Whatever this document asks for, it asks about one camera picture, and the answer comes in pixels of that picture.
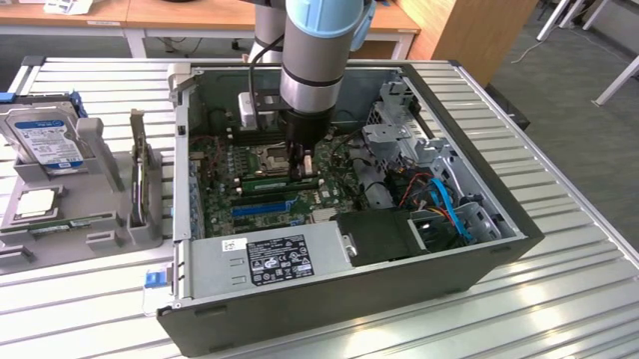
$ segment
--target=gray floor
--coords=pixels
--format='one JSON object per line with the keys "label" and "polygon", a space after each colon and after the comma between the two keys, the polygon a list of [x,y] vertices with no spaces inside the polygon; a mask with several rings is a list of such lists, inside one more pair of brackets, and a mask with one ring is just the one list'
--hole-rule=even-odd
{"label": "gray floor", "polygon": [[[639,197],[639,82],[633,80],[606,107],[598,108],[590,100],[598,97],[626,64],[562,29],[551,34],[522,63],[511,64],[537,43],[534,37],[542,23],[534,18],[518,37],[493,84],[533,122],[529,136],[639,248],[639,220],[634,213]],[[589,36],[605,45],[597,37]],[[195,45],[195,39],[187,39],[178,47],[190,52]],[[245,40],[241,45],[249,48],[250,42]],[[237,57],[242,51],[233,51],[230,46],[229,40],[205,40],[194,57]],[[157,39],[147,39],[147,48],[150,57],[182,56],[165,53],[165,45]],[[0,49],[6,50],[0,55],[2,89],[8,88],[26,55],[130,56],[126,41],[118,38],[98,41],[93,37],[3,36]]]}
{"label": "gray floor", "polygon": [[526,131],[595,207],[639,248],[639,82],[634,79],[606,106],[591,100],[622,73],[627,58],[595,36],[558,28],[523,62],[543,22],[530,21],[493,85],[529,117]]}

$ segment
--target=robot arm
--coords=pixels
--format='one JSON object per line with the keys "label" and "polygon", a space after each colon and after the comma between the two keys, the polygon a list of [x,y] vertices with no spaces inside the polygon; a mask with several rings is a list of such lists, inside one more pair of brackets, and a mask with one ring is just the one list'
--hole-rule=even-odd
{"label": "robot arm", "polygon": [[349,53],[362,46],[375,14],[375,2],[250,2],[267,5],[257,7],[254,59],[257,53],[285,34],[285,46],[265,54],[265,62],[277,62],[282,58],[281,98],[289,109],[281,110],[281,128],[287,138],[290,176],[301,180],[317,175],[313,165],[315,145],[331,125]]}

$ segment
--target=green circuit board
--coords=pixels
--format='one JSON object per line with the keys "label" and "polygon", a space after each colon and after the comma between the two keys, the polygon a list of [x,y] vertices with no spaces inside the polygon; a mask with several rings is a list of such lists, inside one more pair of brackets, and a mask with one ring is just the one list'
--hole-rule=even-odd
{"label": "green circuit board", "polygon": [[[362,209],[366,204],[358,199],[355,202],[343,188],[359,185],[353,166],[346,161],[338,161],[338,165],[335,160],[331,163],[333,149],[343,137],[318,143],[314,161],[319,176],[302,182],[289,180],[286,151],[282,153],[285,144],[241,146],[223,138],[197,138],[190,146],[190,157],[199,168],[206,237],[313,223],[313,213],[318,209],[335,208],[337,212]],[[347,148],[342,146],[337,154],[347,156]],[[262,206],[261,201],[269,202],[274,197],[279,198],[278,203],[285,200],[286,211],[234,215],[234,210]]]}

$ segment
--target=blue hard drive label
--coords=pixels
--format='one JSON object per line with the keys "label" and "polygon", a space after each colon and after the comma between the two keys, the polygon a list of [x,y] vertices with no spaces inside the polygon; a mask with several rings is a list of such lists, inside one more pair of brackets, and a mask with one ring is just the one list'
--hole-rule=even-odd
{"label": "blue hard drive label", "polygon": [[85,159],[64,121],[16,122],[14,125],[23,144],[42,165],[48,168],[74,168],[82,165]]}

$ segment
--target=blue pcie slot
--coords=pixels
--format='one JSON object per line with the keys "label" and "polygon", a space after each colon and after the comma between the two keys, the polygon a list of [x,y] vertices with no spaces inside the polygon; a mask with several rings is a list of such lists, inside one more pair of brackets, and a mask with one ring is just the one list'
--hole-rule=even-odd
{"label": "blue pcie slot", "polygon": [[291,206],[295,202],[297,199],[279,203],[266,203],[261,204],[259,206],[237,207],[231,210],[231,216],[242,217],[245,215],[265,215],[277,212],[290,212]]}

